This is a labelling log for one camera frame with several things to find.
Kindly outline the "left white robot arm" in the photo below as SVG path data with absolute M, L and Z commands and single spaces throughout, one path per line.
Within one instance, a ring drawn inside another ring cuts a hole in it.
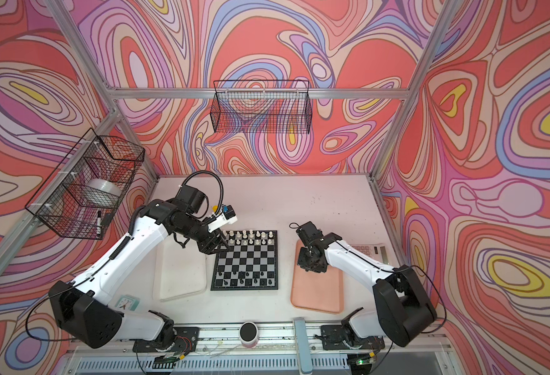
M 172 319 L 153 310 L 126 313 L 109 303 L 145 256 L 168 237 L 183 237 L 181 245 L 193 241 L 206 255 L 226 245 L 221 228 L 236 222 L 234 208 L 221 204 L 210 217 L 198 219 L 195 213 L 205 200 L 198 189 L 183 185 L 174 198 L 155 199 L 137 209 L 126 234 L 101 259 L 73 281 L 51 287 L 48 297 L 57 326 L 90 348 L 118 340 L 141 342 L 159 352 L 172 348 Z

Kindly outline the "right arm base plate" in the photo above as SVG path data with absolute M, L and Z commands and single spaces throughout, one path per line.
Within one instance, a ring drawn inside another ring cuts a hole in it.
M 337 325 L 322 325 L 320 327 L 320 334 L 315 334 L 313 337 L 321 342 L 323 349 L 326 351 L 368 349 L 378 353 L 385 348 L 382 337 L 369 336 L 361 338 L 351 329 L 350 319 L 362 310 L 362 307 L 356 309 Z

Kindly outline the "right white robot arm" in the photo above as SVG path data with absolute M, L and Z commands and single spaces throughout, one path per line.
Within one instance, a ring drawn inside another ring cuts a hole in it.
M 373 294 L 374 310 L 358 308 L 341 321 L 348 346 L 357 347 L 369 337 L 386 337 L 404 348 L 437 320 L 436 309 L 412 267 L 376 261 L 340 235 L 323 234 L 311 221 L 291 227 L 302 243 L 298 266 L 313 273 L 333 267 Z

